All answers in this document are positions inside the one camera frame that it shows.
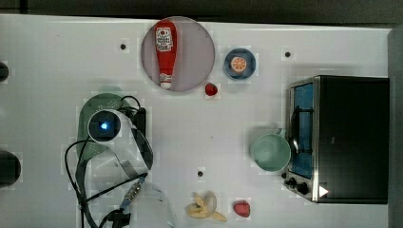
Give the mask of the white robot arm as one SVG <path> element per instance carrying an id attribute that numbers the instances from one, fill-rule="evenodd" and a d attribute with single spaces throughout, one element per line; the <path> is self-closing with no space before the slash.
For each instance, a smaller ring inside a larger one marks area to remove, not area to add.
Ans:
<path id="1" fill-rule="evenodd" d="M 89 228 L 178 228 L 165 193 L 147 179 L 151 146 L 127 114 L 94 112 L 80 145 L 78 201 Z"/>

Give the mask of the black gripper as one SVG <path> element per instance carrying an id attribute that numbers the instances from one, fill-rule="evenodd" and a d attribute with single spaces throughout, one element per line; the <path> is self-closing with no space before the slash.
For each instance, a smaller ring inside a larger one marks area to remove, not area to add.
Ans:
<path id="1" fill-rule="evenodd" d="M 145 135 L 146 131 L 146 110 L 143 107 L 138 109 L 129 108 L 128 116 L 130 121 L 134 124 L 135 129 L 133 130 L 133 135 L 138 137 L 140 134 Z"/>

